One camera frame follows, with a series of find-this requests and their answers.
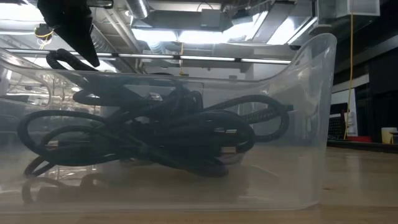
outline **coiled cable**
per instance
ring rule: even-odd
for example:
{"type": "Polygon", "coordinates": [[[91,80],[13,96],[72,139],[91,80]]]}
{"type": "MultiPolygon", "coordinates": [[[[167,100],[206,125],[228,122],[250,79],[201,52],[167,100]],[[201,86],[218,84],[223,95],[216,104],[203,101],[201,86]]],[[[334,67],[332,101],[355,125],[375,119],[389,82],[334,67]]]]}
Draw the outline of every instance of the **coiled cable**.
{"type": "MultiPolygon", "coordinates": [[[[52,68],[66,70],[58,60],[68,63],[75,70],[96,71],[63,49],[47,55],[47,62],[52,68]]],[[[62,71],[59,74],[82,89],[73,96],[76,102],[117,106],[119,109],[107,118],[62,110],[28,114],[20,121],[17,133],[25,146],[39,156],[27,166],[24,172],[26,176],[41,175],[55,165],[88,166],[121,159],[138,159],[200,176],[222,177],[228,174],[228,169],[219,157],[245,153],[256,141],[278,139],[289,127],[287,112],[291,106],[282,105],[264,95],[242,96],[204,108],[201,93],[188,90],[178,80],[165,79],[161,83],[173,86],[174,90],[159,101],[126,88],[125,85],[132,78],[93,73],[75,75],[62,71]],[[268,107],[242,116],[225,110],[249,102],[264,103],[268,107]],[[92,122],[91,126],[58,128],[37,143],[29,135],[29,123],[48,116],[84,118],[92,122]],[[141,117],[146,117],[149,122],[142,122],[138,119],[141,117]],[[280,117],[276,131],[263,136],[255,135],[250,124],[276,117],[280,117]],[[83,134],[73,138],[61,137],[76,132],[83,134]],[[58,139],[56,144],[53,143],[54,139],[58,139]],[[38,169],[44,162],[48,164],[38,169]]]]}

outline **plastic container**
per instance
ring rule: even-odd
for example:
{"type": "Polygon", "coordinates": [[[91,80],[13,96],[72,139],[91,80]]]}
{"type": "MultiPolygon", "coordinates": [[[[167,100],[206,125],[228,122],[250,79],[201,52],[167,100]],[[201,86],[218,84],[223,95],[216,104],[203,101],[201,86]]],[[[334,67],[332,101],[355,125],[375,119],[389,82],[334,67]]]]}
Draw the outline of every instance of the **plastic container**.
{"type": "MultiPolygon", "coordinates": [[[[21,83],[29,80],[26,83],[33,88],[24,88],[30,93],[28,98],[17,95],[0,98],[0,212],[274,210],[314,205],[320,198],[335,50],[336,39],[331,34],[314,37],[297,52],[286,69],[260,81],[46,70],[2,53],[0,68],[21,76],[21,83]],[[256,141],[246,153],[226,151],[219,158],[229,169],[224,177],[204,177],[141,159],[83,167],[55,166],[39,179],[27,179],[23,171],[37,155],[17,136],[17,127],[24,116],[40,110],[109,116],[115,110],[74,102],[76,85],[64,78],[65,74],[127,78],[132,80],[128,85],[130,90],[159,101],[162,101],[159,97],[171,94],[175,87],[148,83],[178,82],[190,91],[200,92],[205,108],[241,96],[269,96],[289,108],[286,109],[289,126],[280,138],[256,141]],[[21,194],[28,194],[26,189],[30,189],[33,201],[22,200],[21,194]]],[[[245,103],[228,110],[244,115],[264,108],[267,106],[261,103],[245,103]]],[[[277,116],[251,127],[256,135],[263,135],[274,132],[280,120],[277,116]]],[[[31,122],[28,131],[38,142],[50,131],[71,125],[98,124],[83,118],[57,116],[31,122]]]]}

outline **table surface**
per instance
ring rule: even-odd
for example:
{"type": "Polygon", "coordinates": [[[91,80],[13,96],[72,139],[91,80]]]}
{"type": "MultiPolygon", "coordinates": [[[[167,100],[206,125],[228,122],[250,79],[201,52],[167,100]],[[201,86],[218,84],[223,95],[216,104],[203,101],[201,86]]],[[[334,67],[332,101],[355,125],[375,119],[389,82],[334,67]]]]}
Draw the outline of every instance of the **table surface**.
{"type": "Polygon", "coordinates": [[[298,211],[1,215],[0,223],[398,223],[398,154],[329,147],[319,205],[298,211]]]}

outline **fluorescent light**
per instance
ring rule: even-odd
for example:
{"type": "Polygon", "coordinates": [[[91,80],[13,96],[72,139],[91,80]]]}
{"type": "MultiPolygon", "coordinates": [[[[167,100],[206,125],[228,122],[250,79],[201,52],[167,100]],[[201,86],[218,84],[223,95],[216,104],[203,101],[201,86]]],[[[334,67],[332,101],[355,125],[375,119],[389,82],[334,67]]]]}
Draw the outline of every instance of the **fluorescent light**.
{"type": "Polygon", "coordinates": [[[177,36],[171,30],[131,29],[137,40],[145,42],[176,41],[177,36]]]}
{"type": "Polygon", "coordinates": [[[222,32],[183,31],[178,41],[188,44],[219,44],[227,42],[222,32]]]}
{"type": "Polygon", "coordinates": [[[119,56],[132,58],[173,59],[173,55],[119,54],[119,56]]]}
{"type": "Polygon", "coordinates": [[[72,87],[71,90],[72,91],[80,91],[81,89],[79,87],[72,87]]]}
{"type": "Polygon", "coordinates": [[[187,56],[181,55],[181,59],[187,60],[216,60],[220,62],[233,62],[235,58],[228,58],[228,57],[204,57],[204,56],[187,56]]]}
{"type": "Polygon", "coordinates": [[[115,61],[116,58],[108,58],[108,57],[98,57],[98,59],[103,60],[103,61],[115,61]]]}
{"type": "Polygon", "coordinates": [[[253,22],[245,22],[232,26],[228,30],[223,32],[226,40],[237,39],[239,37],[244,37],[248,32],[251,31],[253,27],[253,22]]]}
{"type": "Polygon", "coordinates": [[[112,57],[112,53],[97,53],[99,57],[112,57]]]}
{"type": "Polygon", "coordinates": [[[254,16],[253,16],[253,21],[255,21],[254,22],[254,24],[253,24],[253,28],[250,30],[250,32],[246,35],[246,38],[245,38],[245,40],[251,40],[251,39],[253,39],[253,37],[254,37],[254,35],[257,33],[257,31],[260,29],[260,26],[261,26],[261,24],[262,24],[262,22],[264,22],[264,19],[266,19],[266,17],[267,17],[267,15],[268,15],[268,11],[264,11],[264,12],[262,12],[259,16],[258,16],[258,18],[254,18],[254,16]]]}
{"type": "Polygon", "coordinates": [[[8,70],[7,75],[6,75],[6,79],[11,80],[11,74],[12,74],[12,71],[8,70]]]}
{"type": "Polygon", "coordinates": [[[287,43],[291,44],[295,40],[297,40],[297,38],[299,38],[301,35],[303,35],[303,33],[305,31],[307,31],[317,20],[318,20],[318,18],[314,17],[307,25],[305,25],[305,27],[303,27],[303,29],[300,29],[287,43]]]}
{"type": "Polygon", "coordinates": [[[44,21],[41,12],[31,4],[7,4],[0,3],[0,20],[15,21],[44,21]]]}
{"type": "Polygon", "coordinates": [[[33,49],[7,49],[11,53],[16,54],[49,54],[51,51],[49,50],[33,50],[33,49]]]}
{"type": "Polygon", "coordinates": [[[34,32],[0,31],[0,35],[33,35],[34,32]]]}
{"type": "Polygon", "coordinates": [[[41,93],[7,93],[7,96],[49,96],[48,94],[41,93]]]}
{"type": "Polygon", "coordinates": [[[272,63],[272,64],[281,64],[281,65],[290,64],[289,60],[272,60],[272,59],[259,59],[259,58],[242,58],[241,61],[249,63],[272,63]]]}
{"type": "Polygon", "coordinates": [[[267,44],[282,45],[286,44],[294,35],[294,22],[291,18],[287,18],[275,31],[274,35],[268,40],[267,44]]]}
{"type": "Polygon", "coordinates": [[[208,3],[202,3],[200,2],[176,2],[174,1],[149,1],[148,2],[151,8],[154,10],[165,10],[165,11],[190,11],[190,12],[200,12],[202,9],[220,9],[221,4],[220,3],[213,3],[209,2],[208,3]]]}

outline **yellow cable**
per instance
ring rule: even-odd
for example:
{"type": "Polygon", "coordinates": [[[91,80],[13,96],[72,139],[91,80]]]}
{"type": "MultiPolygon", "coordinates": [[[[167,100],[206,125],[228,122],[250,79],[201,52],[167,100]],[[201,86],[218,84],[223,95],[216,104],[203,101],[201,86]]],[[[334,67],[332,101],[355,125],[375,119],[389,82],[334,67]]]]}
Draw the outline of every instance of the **yellow cable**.
{"type": "Polygon", "coordinates": [[[45,41],[44,41],[43,44],[40,46],[39,50],[43,50],[43,49],[44,49],[44,46],[46,45],[48,39],[49,39],[49,35],[45,38],[45,41]]]}
{"type": "Polygon", "coordinates": [[[344,139],[347,138],[348,129],[348,113],[349,105],[351,104],[351,89],[353,87],[353,73],[354,73],[354,14],[351,13],[351,52],[350,52],[351,68],[349,72],[349,88],[348,88],[348,106],[347,106],[347,116],[346,116],[346,129],[344,132],[344,139]]]}
{"type": "Polygon", "coordinates": [[[52,30],[49,34],[45,34],[45,35],[37,35],[35,33],[35,36],[36,37],[48,37],[48,36],[52,35],[53,33],[54,33],[54,30],[52,30]]]}

